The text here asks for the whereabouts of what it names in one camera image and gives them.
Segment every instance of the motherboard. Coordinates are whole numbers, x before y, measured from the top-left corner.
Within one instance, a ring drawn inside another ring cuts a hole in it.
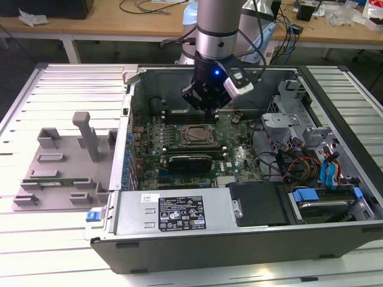
[[[214,188],[262,180],[249,145],[252,121],[241,117],[222,111],[209,123],[175,123],[133,112],[138,189]]]

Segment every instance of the side panel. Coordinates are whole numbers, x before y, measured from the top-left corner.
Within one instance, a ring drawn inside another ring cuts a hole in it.
[[[337,258],[383,236],[382,226],[228,236],[100,241],[92,248],[117,274]]]

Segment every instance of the aluminum extrusion table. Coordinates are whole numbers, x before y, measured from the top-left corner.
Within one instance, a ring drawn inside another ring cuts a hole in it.
[[[131,76],[137,65],[131,65]],[[42,127],[80,135],[75,111],[89,111],[98,135],[118,126],[123,65],[49,65],[36,69],[0,124],[0,286],[380,286],[383,240],[339,259],[321,259],[148,274],[114,274],[84,240],[86,211],[19,213],[11,210],[38,147]],[[349,72],[310,66],[354,133],[383,168],[381,106]],[[326,119],[315,105],[323,124]],[[311,277],[311,282],[302,278]]]

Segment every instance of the black plastic cover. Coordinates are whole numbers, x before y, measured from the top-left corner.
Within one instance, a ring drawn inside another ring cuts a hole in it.
[[[282,182],[244,182],[230,184],[232,200],[240,202],[243,217],[239,227],[297,224]]]

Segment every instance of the power supply label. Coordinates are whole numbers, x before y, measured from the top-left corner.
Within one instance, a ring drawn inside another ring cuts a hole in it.
[[[162,232],[206,229],[202,196],[161,197],[158,207]]]

